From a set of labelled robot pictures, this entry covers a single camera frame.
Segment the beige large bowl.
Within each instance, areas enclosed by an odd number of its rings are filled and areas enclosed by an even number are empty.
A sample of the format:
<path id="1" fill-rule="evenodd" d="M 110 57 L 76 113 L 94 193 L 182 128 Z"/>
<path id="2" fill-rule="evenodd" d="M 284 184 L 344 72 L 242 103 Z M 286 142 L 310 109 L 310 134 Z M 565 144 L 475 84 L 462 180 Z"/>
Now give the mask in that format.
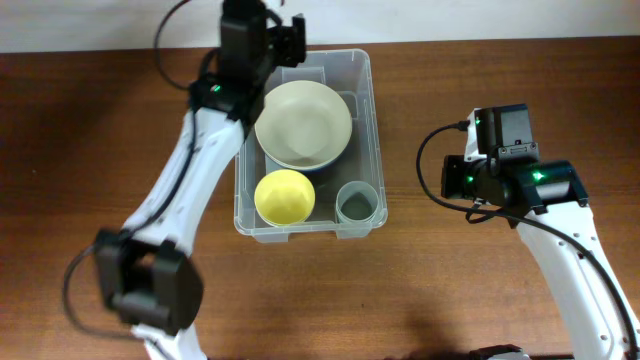
<path id="1" fill-rule="evenodd" d="M 263 152 L 274 162 L 314 171 L 343 153 L 353 125 L 349 108 L 336 91 L 322 83 L 297 80 L 266 95 L 254 131 Z"/>

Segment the grey plastic cup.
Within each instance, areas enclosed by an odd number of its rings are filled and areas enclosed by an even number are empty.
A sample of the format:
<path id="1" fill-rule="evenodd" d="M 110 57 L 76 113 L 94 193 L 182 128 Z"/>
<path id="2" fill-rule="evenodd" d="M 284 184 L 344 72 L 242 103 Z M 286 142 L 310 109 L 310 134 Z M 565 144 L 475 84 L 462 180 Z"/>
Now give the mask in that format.
<path id="1" fill-rule="evenodd" d="M 372 185 L 364 181 L 351 181 L 336 195 L 336 217 L 339 223 L 369 221 L 377 212 L 380 200 Z"/>

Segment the blue large bowl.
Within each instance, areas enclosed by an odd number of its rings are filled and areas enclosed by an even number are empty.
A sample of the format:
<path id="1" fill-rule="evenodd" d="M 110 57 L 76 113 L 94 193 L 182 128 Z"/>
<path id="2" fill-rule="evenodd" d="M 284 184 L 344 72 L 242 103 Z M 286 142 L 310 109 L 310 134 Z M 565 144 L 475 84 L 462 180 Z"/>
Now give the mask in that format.
<path id="1" fill-rule="evenodd" d="M 331 167 L 341 159 L 347 147 L 324 147 L 310 155 L 295 154 L 282 163 L 291 169 L 301 172 L 317 172 Z"/>

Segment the yellow small bowl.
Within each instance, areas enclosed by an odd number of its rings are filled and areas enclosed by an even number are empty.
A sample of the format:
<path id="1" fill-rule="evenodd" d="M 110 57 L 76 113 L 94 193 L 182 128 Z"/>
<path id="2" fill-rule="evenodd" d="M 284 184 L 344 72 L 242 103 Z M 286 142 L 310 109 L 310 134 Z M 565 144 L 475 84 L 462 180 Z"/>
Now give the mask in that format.
<path id="1" fill-rule="evenodd" d="M 265 175 L 254 191 L 259 216 L 272 226 L 301 223 L 313 212 L 315 190 L 301 172 L 281 169 Z"/>

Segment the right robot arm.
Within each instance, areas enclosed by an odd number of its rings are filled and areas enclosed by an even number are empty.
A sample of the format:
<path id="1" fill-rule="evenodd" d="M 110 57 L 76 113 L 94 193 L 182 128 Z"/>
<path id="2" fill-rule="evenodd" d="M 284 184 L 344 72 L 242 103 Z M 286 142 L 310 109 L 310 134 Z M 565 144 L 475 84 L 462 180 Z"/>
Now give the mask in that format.
<path id="1" fill-rule="evenodd" d="M 444 159 L 441 194 L 497 206 L 539 266 L 577 359 L 636 359 L 639 321 L 609 264 L 566 160 Z"/>

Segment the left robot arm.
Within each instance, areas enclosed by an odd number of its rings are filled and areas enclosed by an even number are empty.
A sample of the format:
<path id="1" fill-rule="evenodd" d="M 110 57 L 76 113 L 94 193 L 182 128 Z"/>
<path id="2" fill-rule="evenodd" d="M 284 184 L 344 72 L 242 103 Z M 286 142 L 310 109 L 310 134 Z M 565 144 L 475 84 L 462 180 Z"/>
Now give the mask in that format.
<path id="1" fill-rule="evenodd" d="M 191 260 L 204 210 L 264 109 L 278 67 L 306 59 L 301 14 L 289 26 L 269 9 L 225 12 L 221 45 L 188 88 L 180 138 L 151 192 L 119 231 L 93 245 L 105 307 L 129 325 L 152 359 L 202 359 L 195 330 L 204 284 Z"/>

